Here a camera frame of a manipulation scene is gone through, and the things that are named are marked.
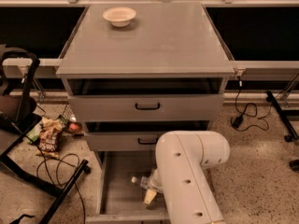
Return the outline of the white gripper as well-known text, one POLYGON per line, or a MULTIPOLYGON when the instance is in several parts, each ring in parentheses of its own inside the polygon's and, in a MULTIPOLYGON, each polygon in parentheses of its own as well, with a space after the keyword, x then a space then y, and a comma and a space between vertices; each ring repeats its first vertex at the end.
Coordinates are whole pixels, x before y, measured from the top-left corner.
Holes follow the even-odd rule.
POLYGON ((144 197, 144 204, 150 205, 158 193, 163 193, 163 185, 157 169, 153 169, 148 181, 149 189, 146 191, 144 197))

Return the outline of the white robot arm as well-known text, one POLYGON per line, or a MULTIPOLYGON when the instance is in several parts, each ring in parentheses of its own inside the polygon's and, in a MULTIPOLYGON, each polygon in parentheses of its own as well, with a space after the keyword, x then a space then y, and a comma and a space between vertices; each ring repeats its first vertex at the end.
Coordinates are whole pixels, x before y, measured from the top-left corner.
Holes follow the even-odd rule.
POLYGON ((204 171, 227 162, 229 156, 230 146, 220 133, 163 134, 155 148, 157 168, 149 178, 144 203, 161 192, 171 224, 226 224, 204 171))

